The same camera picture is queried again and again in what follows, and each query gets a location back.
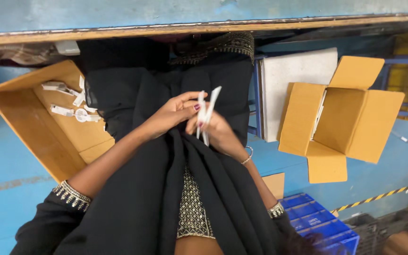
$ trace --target hand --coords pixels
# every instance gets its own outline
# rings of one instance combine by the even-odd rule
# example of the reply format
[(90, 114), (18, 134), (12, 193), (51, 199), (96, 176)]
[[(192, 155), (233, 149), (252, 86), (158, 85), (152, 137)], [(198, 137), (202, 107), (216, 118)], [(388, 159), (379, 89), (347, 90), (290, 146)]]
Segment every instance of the hand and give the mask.
[(197, 120), (198, 117), (195, 116), (188, 121), (185, 129), (188, 134), (193, 134), (196, 127), (199, 126), (202, 131), (208, 133), (210, 144), (218, 152), (226, 154), (239, 162), (243, 162), (248, 158), (248, 153), (223, 116), (213, 111), (209, 124), (197, 123)]
[(155, 139), (195, 115), (200, 109), (197, 101), (199, 91), (185, 92), (168, 100), (154, 115), (148, 118), (140, 130), (147, 133), (147, 139)]

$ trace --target yellow and black hazard tape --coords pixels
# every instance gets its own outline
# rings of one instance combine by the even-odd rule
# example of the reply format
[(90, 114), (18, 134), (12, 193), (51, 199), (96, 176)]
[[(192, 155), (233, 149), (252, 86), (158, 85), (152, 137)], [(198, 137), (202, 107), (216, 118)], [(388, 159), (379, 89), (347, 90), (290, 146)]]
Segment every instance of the yellow and black hazard tape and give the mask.
[(408, 191), (408, 186), (407, 186), (407, 187), (404, 187), (404, 188), (397, 189), (397, 190), (393, 190), (393, 191), (390, 191), (390, 192), (387, 192), (387, 193), (384, 193), (384, 194), (380, 194), (380, 195), (378, 195), (378, 196), (373, 196), (373, 197), (371, 197), (371, 198), (362, 200), (362, 201), (360, 201), (360, 202), (355, 202), (355, 203), (353, 203), (353, 204), (349, 204), (349, 205), (346, 205), (346, 206), (341, 206), (341, 207), (336, 208), (336, 209), (334, 209), (333, 211), (331, 211), (331, 213), (341, 212), (341, 211), (343, 211), (344, 209), (352, 208), (352, 207), (355, 207), (355, 206), (358, 206), (358, 205), (361, 205), (361, 204), (364, 204), (364, 203), (369, 203), (369, 202), (371, 202), (371, 201), (379, 200), (379, 199), (381, 199), (381, 198), (383, 198), (383, 197), (390, 196), (390, 195), (392, 195), (392, 194), (400, 193), (400, 192), (403, 192), (403, 191)]

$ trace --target black garment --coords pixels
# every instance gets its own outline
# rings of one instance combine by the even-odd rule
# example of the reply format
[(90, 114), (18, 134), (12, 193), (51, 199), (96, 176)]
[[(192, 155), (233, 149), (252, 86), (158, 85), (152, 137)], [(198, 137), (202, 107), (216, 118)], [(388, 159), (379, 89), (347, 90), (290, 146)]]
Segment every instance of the black garment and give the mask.
[[(169, 98), (222, 86), (215, 110), (245, 145), (251, 75), (251, 59), (237, 53), (211, 53), (168, 73), (102, 69), (86, 77), (87, 102), (118, 141)], [(174, 254), (186, 160), (224, 254), (284, 253), (286, 238), (296, 235), (287, 214), (272, 220), (246, 168), (185, 134), (182, 123), (141, 146), (84, 215), (50, 194), (20, 228), (11, 254)]]

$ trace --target embroidered sleeve cuff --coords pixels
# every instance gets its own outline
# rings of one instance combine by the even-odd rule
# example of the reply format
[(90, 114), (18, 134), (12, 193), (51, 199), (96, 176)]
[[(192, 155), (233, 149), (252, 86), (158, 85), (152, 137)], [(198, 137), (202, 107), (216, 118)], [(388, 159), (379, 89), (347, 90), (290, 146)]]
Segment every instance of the embroidered sleeve cuff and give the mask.
[(53, 193), (56, 193), (57, 196), (61, 196), (61, 200), (65, 200), (66, 204), (70, 204), (73, 208), (77, 210), (82, 210), (85, 212), (89, 204), (91, 203), (91, 199), (76, 190), (74, 190), (67, 181), (62, 181), (59, 183), (54, 189)]
[(270, 215), (270, 218), (273, 219), (273, 218), (280, 217), (280, 215), (284, 213), (284, 208), (280, 204), (280, 202), (278, 202), (274, 207), (272, 207), (271, 209), (268, 209), (267, 212)]

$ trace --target blue crate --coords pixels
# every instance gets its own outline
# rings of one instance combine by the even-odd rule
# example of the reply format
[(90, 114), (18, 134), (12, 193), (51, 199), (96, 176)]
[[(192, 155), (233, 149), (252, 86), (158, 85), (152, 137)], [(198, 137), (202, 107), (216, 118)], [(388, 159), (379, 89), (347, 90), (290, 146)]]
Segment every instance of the blue crate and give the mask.
[(316, 244), (332, 255), (355, 255), (359, 235), (337, 219), (308, 194), (302, 193), (278, 200), (301, 236), (320, 233)]

